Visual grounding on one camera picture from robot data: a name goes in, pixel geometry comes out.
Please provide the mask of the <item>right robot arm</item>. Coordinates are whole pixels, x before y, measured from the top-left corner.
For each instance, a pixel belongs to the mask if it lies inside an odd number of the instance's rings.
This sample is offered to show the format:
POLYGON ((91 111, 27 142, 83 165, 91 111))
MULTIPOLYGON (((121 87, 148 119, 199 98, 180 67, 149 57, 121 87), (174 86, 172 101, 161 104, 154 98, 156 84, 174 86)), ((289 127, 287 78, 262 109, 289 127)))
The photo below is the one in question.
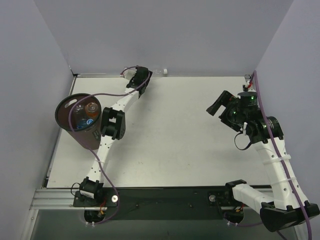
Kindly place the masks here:
POLYGON ((306 218, 318 216, 318 205, 309 202, 295 177, 281 126, 275 117, 263 117, 257 93, 243 91, 234 96, 224 90, 206 111, 214 116, 221 106, 225 108, 219 116, 221 122, 249 137, 248 145, 259 154, 273 193, 269 197, 244 180, 236 180, 226 184, 230 197, 255 210, 270 232, 300 225, 306 218))

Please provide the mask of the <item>blue label plastic bottle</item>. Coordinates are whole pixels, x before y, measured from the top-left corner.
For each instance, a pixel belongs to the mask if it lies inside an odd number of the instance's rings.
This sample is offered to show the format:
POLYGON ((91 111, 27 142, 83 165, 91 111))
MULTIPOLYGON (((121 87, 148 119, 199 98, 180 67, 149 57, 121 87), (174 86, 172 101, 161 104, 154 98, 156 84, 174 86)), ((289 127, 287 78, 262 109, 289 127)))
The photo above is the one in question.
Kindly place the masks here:
POLYGON ((88 127, 90 124, 92 124, 94 120, 92 118, 82 118, 80 120, 76 121, 76 128, 77 129, 82 129, 88 127))

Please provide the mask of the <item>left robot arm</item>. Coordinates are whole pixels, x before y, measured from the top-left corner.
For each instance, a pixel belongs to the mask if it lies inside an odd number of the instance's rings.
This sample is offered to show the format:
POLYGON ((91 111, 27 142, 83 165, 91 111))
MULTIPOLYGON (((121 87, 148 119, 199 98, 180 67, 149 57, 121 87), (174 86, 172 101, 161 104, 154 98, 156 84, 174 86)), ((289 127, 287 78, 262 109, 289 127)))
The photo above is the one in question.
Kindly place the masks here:
POLYGON ((92 149, 89 151, 94 155, 94 163, 86 178, 79 184, 79 190, 74 195, 74 206, 78 202, 88 202, 92 206, 103 206, 107 201, 107 194, 104 191, 101 178, 104 177, 113 188, 111 201, 118 203, 119 193, 105 173, 105 167, 108 165, 108 155, 112 146, 117 140, 121 140, 126 132, 125 112, 136 102, 145 92, 152 76, 152 71, 142 66, 132 66, 124 69, 122 76, 127 77, 125 73, 130 69, 135 69, 134 75, 126 85, 125 92, 119 94, 121 97, 111 107, 106 107, 102 111, 100 124, 100 142, 97 152, 92 149))

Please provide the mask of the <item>aluminium frame rail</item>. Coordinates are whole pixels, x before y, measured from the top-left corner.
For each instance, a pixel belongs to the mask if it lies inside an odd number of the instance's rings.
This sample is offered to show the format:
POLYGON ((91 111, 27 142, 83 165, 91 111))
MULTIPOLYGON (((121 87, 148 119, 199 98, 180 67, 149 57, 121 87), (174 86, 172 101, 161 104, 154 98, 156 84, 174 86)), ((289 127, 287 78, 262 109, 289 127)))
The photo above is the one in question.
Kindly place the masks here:
MULTIPOLYGON (((72 93, 104 90, 120 93, 127 83, 120 77, 78 77, 72 93)), ((129 108, 126 132, 116 140, 104 171, 118 190, 121 187, 222 186, 248 176, 256 156, 252 149, 239 151, 236 132, 210 116, 206 109, 223 90, 236 94, 243 76, 154 77, 146 92, 129 108)), ((47 187, 37 189, 31 207, 71 210, 70 187, 89 173, 94 155, 66 131, 58 137, 47 187)))

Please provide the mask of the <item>orange label plastic bottle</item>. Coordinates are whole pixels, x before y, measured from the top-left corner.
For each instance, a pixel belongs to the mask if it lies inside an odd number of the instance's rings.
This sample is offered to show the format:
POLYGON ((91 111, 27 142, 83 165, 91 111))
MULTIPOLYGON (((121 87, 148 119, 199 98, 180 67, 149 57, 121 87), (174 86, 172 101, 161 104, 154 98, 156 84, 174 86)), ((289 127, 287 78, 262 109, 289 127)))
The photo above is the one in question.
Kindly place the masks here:
POLYGON ((95 119, 99 115, 99 106, 95 102, 90 102, 85 106, 85 113, 91 119, 95 119))

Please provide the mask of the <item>white label clear bottle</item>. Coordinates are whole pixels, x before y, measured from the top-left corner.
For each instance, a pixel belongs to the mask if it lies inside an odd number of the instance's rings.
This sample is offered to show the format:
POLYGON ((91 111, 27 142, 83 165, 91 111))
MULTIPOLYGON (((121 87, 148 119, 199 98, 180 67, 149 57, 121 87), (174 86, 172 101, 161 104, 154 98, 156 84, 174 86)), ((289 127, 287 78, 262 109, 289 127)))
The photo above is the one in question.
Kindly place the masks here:
POLYGON ((74 120, 76 122, 80 119, 85 119, 85 113, 85 107, 82 104, 76 105, 72 111, 74 120))

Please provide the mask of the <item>brown round bin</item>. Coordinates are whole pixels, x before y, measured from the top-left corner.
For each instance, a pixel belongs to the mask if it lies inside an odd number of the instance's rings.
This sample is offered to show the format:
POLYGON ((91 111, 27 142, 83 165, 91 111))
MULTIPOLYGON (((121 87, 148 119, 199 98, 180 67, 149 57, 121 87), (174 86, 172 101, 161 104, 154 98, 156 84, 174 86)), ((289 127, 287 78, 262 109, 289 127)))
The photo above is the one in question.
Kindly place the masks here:
POLYGON ((99 148, 102 107, 96 97, 88 93, 70 95, 58 104, 54 116, 57 124, 83 148, 99 148))

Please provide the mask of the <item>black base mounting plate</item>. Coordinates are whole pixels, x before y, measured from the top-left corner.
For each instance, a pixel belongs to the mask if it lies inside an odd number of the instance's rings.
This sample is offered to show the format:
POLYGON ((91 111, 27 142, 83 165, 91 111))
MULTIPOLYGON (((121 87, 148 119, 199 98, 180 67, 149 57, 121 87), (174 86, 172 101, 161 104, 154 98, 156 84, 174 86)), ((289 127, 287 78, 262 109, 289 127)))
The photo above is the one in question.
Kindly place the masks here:
POLYGON ((110 220, 221 220, 240 223, 243 204, 232 200, 223 186, 119 188, 119 202, 112 188, 100 200, 75 192, 73 206, 84 208, 87 222, 110 220))

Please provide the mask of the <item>clear crushed plastic bottle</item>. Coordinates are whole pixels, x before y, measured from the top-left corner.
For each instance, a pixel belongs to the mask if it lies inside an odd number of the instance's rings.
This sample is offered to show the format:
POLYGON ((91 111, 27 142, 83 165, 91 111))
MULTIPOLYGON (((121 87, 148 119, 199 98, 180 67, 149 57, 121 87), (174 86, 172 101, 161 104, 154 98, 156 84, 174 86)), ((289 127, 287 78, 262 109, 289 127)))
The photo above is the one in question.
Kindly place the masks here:
POLYGON ((167 68, 154 69, 152 72, 154 75, 157 75, 157 76, 166 76, 168 74, 168 69, 167 68))

